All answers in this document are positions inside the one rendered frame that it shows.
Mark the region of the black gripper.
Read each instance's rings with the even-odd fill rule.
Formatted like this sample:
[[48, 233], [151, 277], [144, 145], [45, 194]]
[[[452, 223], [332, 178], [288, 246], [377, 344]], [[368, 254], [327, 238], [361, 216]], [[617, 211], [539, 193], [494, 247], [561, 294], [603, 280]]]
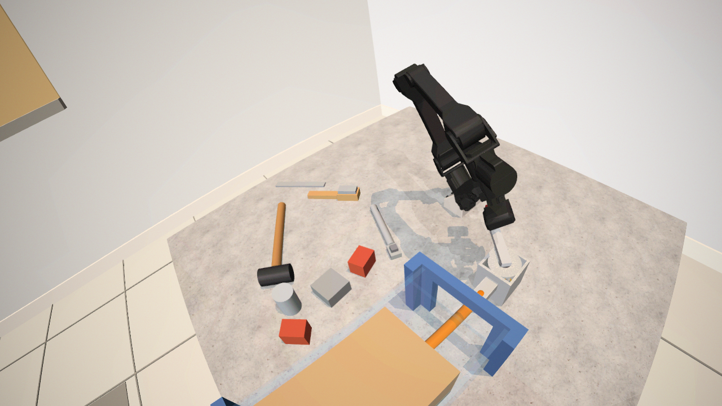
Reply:
[[505, 199], [505, 195], [495, 195], [484, 183], [480, 182], [479, 178], [472, 178], [472, 182], [474, 188], [480, 187], [486, 195], [487, 206], [484, 207], [483, 215], [488, 230], [492, 231], [515, 222], [512, 206], [509, 200]]

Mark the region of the black mallet with wooden handle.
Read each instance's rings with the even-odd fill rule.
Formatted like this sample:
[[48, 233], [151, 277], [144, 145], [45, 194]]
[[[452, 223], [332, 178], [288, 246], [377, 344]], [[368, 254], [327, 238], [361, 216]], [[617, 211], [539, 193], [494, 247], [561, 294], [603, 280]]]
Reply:
[[291, 264], [281, 264], [282, 262], [282, 245], [285, 223], [285, 203], [278, 203], [278, 215], [276, 216], [274, 247], [272, 252], [271, 267], [264, 267], [257, 270], [257, 280], [261, 287], [276, 285], [280, 283], [290, 283], [294, 281], [294, 270]]

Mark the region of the grey cylinder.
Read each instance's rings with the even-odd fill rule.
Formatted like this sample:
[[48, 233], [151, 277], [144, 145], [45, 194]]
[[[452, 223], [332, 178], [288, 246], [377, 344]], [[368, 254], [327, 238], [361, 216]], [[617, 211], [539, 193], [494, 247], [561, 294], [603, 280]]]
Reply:
[[273, 288], [271, 294], [280, 310], [287, 316], [298, 314], [302, 308], [302, 303], [291, 284], [280, 283]]

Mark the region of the orange-red rectangular block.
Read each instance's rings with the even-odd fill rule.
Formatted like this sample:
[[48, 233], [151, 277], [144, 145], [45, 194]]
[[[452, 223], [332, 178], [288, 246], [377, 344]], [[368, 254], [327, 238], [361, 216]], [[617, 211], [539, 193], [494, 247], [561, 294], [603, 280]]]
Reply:
[[285, 344], [310, 345], [311, 326], [303, 319], [282, 319], [279, 337]]
[[347, 263], [350, 272], [366, 278], [372, 266], [376, 263], [376, 253], [370, 248], [358, 246]]

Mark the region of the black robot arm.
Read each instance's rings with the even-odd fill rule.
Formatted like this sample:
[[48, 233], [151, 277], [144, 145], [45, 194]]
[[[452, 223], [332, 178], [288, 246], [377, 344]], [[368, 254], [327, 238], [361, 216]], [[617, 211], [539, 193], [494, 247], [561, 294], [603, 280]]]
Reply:
[[[497, 134], [481, 114], [456, 102], [425, 64], [413, 63], [394, 77], [395, 89], [413, 102], [430, 134], [435, 166], [447, 178], [460, 210], [471, 210], [479, 198], [487, 200], [480, 187], [474, 188], [472, 178], [479, 178], [499, 196], [515, 187], [517, 172], [495, 154], [494, 149], [500, 145]], [[487, 141], [479, 142], [486, 136]]]

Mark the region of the blue u-shaped frame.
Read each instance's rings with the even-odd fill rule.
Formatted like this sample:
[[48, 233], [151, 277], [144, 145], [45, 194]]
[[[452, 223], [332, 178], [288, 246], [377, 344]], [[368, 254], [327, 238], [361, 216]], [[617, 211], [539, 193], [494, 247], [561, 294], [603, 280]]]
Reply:
[[471, 289], [471, 287], [468, 287], [457, 277], [444, 270], [440, 265], [436, 264], [430, 258], [426, 257], [425, 254], [419, 251], [416, 256], [413, 256], [413, 258], [417, 259], [417, 261], [423, 264], [426, 268], [430, 269], [437, 276], [440, 276], [441, 279], [448, 282], [448, 284], [450, 284], [460, 293], [464, 294], [467, 298], [471, 299], [471, 301], [476, 303], [479, 307], [484, 309], [490, 315], [497, 318], [497, 320], [502, 322], [516, 334], [520, 335], [520, 337], [523, 338], [529, 330], [525, 326], [517, 322], [515, 319], [510, 317], [508, 314], [500, 310], [499, 307], [493, 305], [493, 303], [482, 297], [479, 293], [475, 292], [473, 289]]

